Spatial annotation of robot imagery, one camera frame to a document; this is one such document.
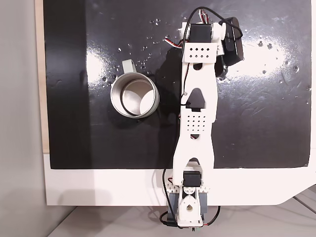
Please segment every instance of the gray wall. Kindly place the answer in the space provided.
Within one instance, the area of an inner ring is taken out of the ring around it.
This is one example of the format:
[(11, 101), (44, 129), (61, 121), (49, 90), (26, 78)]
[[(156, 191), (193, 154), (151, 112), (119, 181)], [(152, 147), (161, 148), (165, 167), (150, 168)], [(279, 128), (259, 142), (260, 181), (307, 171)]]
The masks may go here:
[(34, 0), (0, 1), (0, 236), (45, 237), (73, 210), (46, 206)]

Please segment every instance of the white floor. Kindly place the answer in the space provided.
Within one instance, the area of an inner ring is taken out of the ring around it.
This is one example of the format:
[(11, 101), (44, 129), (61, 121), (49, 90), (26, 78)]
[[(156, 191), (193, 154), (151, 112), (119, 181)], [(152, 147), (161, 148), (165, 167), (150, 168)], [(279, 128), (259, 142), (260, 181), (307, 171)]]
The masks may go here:
[[(297, 196), (316, 209), (316, 193), (305, 190)], [(216, 207), (209, 207), (210, 220)], [(278, 206), (222, 207), (212, 226), (193, 233), (166, 227), (159, 215), (166, 207), (77, 207), (49, 237), (315, 237), (316, 215), (291, 198)]]

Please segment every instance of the robotic arm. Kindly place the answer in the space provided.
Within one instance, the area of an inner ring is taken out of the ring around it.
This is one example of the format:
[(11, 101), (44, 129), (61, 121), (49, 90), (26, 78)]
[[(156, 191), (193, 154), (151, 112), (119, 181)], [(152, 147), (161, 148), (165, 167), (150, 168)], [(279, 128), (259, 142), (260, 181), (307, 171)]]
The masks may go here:
[[(173, 157), (172, 183), (166, 188), (170, 203), (168, 222), (180, 228), (205, 225), (208, 186), (213, 182), (211, 131), (217, 111), (216, 75), (224, 72), (225, 65), (243, 59), (242, 33), (236, 18), (221, 18), (221, 22), (213, 24), (207, 24), (208, 18), (201, 24), (189, 24), (190, 19), (182, 24), (180, 31), (183, 39), (180, 137)], [(191, 103), (192, 97), (199, 97), (199, 103)]]

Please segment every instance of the white wire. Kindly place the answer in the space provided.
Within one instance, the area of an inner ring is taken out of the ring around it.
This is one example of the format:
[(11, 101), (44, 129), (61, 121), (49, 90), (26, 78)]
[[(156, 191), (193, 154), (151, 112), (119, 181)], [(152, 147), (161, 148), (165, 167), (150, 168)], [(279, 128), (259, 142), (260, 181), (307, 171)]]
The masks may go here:
[(202, 16), (202, 9), (200, 9), (200, 10), (198, 11), (198, 15), (199, 15), (199, 18), (201, 19), (201, 22), (204, 22), (205, 20), (204, 20), (204, 18), (203, 18), (203, 16)]
[(164, 39), (163, 41), (167, 42), (168, 44), (170, 44), (172, 47), (175, 47), (175, 48), (182, 48), (180, 46), (175, 46), (173, 45), (171, 42), (169, 42), (168, 40)]

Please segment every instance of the water droplet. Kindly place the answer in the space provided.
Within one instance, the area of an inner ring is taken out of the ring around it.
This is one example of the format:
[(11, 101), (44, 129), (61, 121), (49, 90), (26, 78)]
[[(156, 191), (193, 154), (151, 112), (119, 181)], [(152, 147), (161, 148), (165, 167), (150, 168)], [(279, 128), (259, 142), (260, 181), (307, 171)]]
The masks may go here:
[(296, 72), (296, 73), (298, 73), (298, 72), (300, 71), (300, 68), (295, 65), (295, 66), (293, 67), (293, 71)]

